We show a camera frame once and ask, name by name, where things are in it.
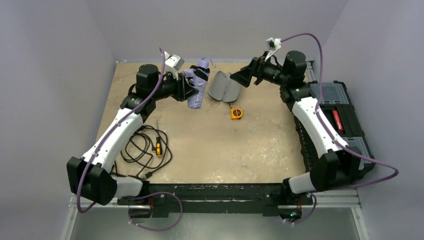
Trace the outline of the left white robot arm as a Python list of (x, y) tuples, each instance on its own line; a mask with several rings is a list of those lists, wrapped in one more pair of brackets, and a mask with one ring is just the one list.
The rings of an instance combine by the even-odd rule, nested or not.
[(172, 97), (183, 102), (198, 92), (183, 73), (161, 72), (154, 64), (141, 65), (136, 82), (106, 131), (81, 157), (71, 157), (67, 162), (70, 191), (103, 206), (113, 198), (138, 196), (143, 187), (140, 178), (110, 174), (118, 154), (143, 126), (158, 100)]

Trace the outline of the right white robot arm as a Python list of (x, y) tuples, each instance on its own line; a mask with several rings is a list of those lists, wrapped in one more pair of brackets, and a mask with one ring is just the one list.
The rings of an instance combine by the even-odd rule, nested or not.
[(272, 63), (268, 51), (239, 71), (230, 79), (249, 87), (252, 78), (258, 85), (265, 80), (276, 84), (280, 97), (310, 137), (317, 153), (317, 162), (306, 173), (283, 180), (282, 192), (303, 194), (323, 192), (352, 184), (359, 172), (361, 159), (358, 147), (350, 147), (331, 126), (320, 107), (320, 101), (304, 82), (307, 69), (306, 56), (297, 50), (289, 51), (283, 64)]

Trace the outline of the lilac black folding umbrella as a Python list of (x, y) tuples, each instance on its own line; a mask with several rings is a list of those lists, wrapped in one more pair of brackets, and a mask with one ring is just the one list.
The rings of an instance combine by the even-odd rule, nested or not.
[(197, 62), (197, 65), (191, 65), (190, 68), (183, 70), (183, 75), (188, 80), (188, 83), (197, 90), (197, 93), (187, 99), (187, 105), (190, 109), (200, 109), (202, 107), (210, 75), (210, 64), (214, 68), (216, 67), (213, 60), (205, 56)]

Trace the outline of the black grey umbrella case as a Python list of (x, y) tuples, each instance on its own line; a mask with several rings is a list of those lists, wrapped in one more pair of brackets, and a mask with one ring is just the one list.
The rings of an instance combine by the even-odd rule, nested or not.
[(241, 91), (241, 85), (232, 80), (223, 71), (218, 71), (209, 88), (209, 96), (214, 100), (224, 103), (237, 101)]

